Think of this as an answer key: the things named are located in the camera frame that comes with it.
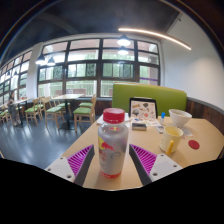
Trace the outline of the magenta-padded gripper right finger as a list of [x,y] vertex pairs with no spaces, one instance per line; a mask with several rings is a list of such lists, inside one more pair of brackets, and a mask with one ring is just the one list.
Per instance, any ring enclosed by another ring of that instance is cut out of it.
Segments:
[[134,144],[129,145],[129,155],[134,162],[143,186],[182,169],[166,154],[155,155]]

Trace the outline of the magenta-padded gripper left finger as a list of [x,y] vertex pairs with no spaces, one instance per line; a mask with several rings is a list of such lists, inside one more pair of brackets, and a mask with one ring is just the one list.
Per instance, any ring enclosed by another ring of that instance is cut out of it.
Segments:
[[82,186],[94,154],[94,146],[89,145],[68,158],[59,157],[46,168],[46,171]]

